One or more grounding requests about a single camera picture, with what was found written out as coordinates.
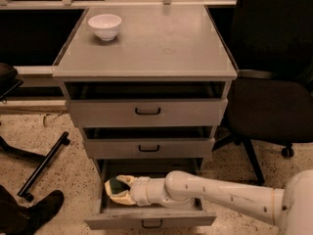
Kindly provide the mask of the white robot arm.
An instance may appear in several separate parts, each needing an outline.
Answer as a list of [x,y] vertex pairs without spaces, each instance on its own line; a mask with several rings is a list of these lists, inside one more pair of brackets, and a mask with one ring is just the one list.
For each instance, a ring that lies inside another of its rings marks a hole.
[[105,183],[110,199],[125,206],[188,209],[208,199],[278,227],[278,235],[313,235],[313,171],[294,175],[284,189],[247,185],[171,171],[163,178],[118,175]]

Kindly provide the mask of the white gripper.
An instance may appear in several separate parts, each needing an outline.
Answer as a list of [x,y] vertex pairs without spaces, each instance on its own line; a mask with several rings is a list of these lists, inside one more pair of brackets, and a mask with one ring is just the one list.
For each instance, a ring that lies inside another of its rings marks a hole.
[[135,177],[132,175],[118,175],[116,180],[123,187],[130,187],[129,190],[113,195],[109,182],[105,183],[105,189],[110,199],[118,204],[132,206],[135,203],[140,207],[158,204],[164,206],[167,198],[167,191],[163,178]]

